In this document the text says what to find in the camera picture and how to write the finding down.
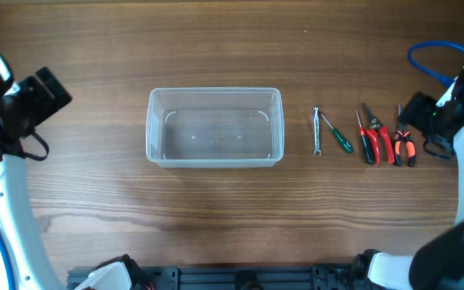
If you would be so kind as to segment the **orange black long-nose pliers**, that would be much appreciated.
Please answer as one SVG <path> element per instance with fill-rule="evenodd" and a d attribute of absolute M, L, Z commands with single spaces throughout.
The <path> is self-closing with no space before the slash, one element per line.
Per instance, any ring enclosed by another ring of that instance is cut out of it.
<path fill-rule="evenodd" d="M 393 135 L 393 149 L 394 149 L 394 165 L 401 166 L 401 150 L 405 148 L 407 150 L 408 166 L 410 168 L 415 166 L 416 163 L 416 148 L 412 141 L 410 132 L 407 130 L 407 125 L 400 121 L 400 115 L 403 113 L 403 108 L 398 105 L 398 118 L 397 118 L 397 130 Z"/>

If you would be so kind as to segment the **clear plastic container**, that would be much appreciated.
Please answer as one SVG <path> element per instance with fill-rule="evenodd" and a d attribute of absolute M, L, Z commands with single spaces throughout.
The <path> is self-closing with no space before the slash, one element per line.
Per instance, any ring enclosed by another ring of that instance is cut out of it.
<path fill-rule="evenodd" d="M 185 87 L 151 91 L 146 157 L 163 168 L 270 168 L 284 156 L 276 88 Z"/>

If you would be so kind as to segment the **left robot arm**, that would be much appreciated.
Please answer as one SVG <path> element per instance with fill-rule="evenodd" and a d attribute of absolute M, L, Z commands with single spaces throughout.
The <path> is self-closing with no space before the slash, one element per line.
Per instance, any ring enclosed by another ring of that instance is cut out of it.
<path fill-rule="evenodd" d="M 72 99 L 46 67 L 16 82 L 0 54 L 0 289 L 64 286 L 46 255 L 27 186 L 26 161 L 47 156 L 24 151 L 21 141 L 32 137 L 46 147 L 35 128 Z"/>

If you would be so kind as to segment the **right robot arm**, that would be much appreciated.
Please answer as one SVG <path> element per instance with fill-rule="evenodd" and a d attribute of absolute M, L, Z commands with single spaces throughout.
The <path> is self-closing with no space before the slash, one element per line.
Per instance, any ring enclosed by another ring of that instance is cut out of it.
<path fill-rule="evenodd" d="M 412 256 L 367 250 L 357 255 L 346 278 L 387 289 L 464 289 L 464 65 L 439 99 L 416 93 L 400 122 L 415 127 L 431 143 L 454 155 L 458 164 L 458 208 L 454 227 Z"/>

